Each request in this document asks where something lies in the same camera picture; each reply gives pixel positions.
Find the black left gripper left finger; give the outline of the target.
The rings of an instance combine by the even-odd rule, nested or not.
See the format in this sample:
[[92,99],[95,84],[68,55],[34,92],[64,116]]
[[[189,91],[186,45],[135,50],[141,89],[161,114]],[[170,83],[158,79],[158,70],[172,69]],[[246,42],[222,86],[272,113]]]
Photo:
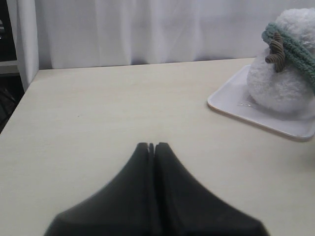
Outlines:
[[152,151],[152,144],[139,143],[125,166],[106,186],[59,213],[45,235],[153,235]]

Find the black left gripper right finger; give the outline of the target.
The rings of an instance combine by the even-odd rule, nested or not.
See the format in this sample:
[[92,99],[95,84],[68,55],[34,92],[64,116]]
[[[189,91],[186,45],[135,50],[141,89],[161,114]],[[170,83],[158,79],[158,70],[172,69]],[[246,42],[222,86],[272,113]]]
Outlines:
[[227,204],[196,180],[170,145],[159,143],[155,184],[165,236],[267,236],[261,221]]

